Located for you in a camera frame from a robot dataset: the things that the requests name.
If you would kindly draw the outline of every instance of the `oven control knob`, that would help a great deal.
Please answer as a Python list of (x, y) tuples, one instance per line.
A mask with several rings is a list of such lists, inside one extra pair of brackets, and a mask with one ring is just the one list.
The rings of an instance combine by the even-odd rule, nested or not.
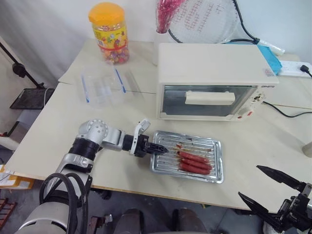
[(238, 115), (239, 116), (250, 116), (252, 113), (254, 112), (254, 110), (250, 107), (245, 107), (243, 109), (241, 109), (239, 112), (238, 112)]

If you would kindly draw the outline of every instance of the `oven window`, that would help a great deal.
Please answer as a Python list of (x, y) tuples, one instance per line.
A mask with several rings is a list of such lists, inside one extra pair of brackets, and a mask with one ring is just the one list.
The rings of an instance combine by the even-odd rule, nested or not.
[[(167, 115), (183, 116), (220, 116), (233, 115), (255, 92), (257, 86), (225, 85), (165, 85), (162, 112)], [(186, 92), (234, 93), (235, 100), (229, 105), (185, 104)]]

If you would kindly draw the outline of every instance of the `orange lid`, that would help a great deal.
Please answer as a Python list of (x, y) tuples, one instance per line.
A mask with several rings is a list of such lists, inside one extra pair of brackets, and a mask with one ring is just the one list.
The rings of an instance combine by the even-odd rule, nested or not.
[(95, 25), (114, 25), (124, 21), (124, 11), (117, 4), (101, 2), (89, 12), (89, 21)]

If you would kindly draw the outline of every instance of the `blue cloth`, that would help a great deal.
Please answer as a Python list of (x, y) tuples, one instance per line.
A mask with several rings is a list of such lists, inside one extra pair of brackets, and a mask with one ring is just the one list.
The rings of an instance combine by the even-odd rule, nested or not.
[(275, 75), (281, 70), (282, 64), (278, 60), (278, 58), (273, 54), (269, 47), (258, 45), (259, 50), (261, 51), (263, 57), (266, 59), (268, 64), (270, 65), (272, 71)]

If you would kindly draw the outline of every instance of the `oven door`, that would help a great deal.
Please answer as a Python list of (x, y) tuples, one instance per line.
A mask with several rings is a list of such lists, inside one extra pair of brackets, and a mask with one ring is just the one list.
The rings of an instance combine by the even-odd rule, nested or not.
[(160, 118), (229, 120), (256, 89), (251, 85), (165, 85)]

